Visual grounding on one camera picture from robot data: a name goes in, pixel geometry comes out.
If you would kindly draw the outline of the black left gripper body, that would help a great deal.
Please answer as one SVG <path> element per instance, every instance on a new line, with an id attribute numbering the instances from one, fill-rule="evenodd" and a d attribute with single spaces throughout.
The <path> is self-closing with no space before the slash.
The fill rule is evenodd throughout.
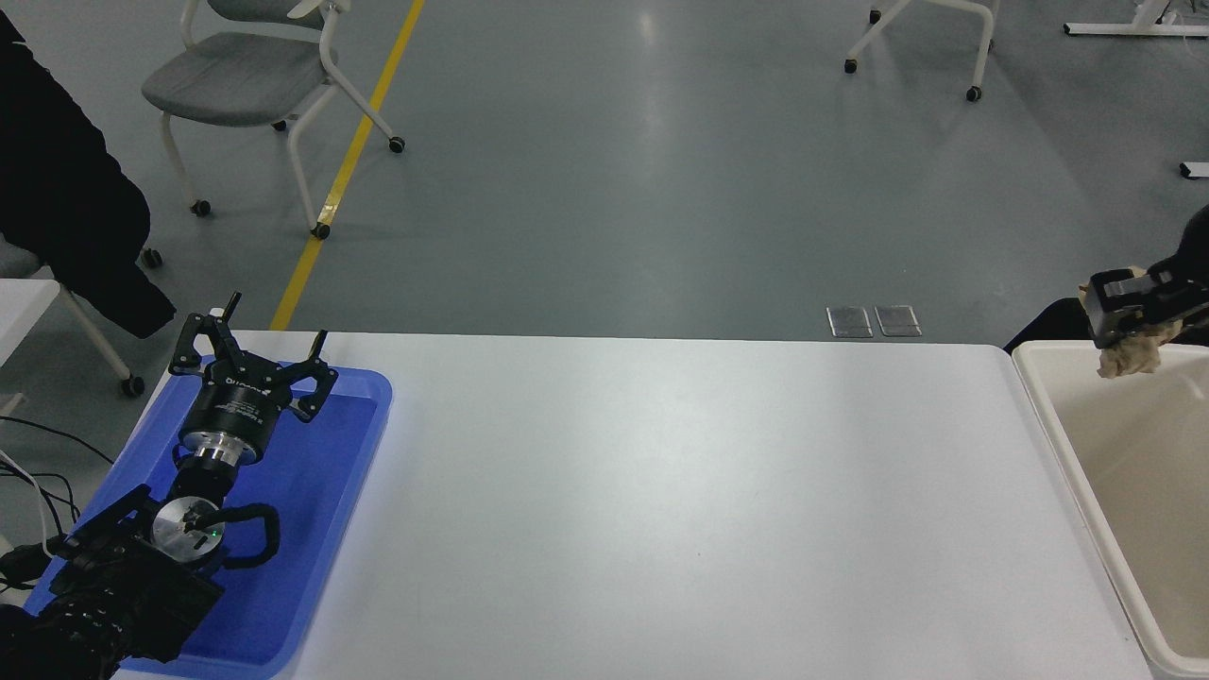
<path id="1" fill-rule="evenodd" d="M 233 436 L 247 448 L 266 448 L 280 414 L 293 400 L 288 386 L 264 386 L 264 376 L 225 363 L 206 365 L 202 387 L 189 410 L 179 440 L 197 446 L 203 436 Z"/>

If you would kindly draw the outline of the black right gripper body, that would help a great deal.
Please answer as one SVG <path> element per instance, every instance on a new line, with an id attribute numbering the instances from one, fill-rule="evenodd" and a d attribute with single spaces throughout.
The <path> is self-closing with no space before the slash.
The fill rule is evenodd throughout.
<path id="1" fill-rule="evenodd" d="M 1184 225 L 1182 241 L 1172 257 L 1172 272 L 1199 284 L 1208 284 L 1208 213 L 1205 204 Z"/>

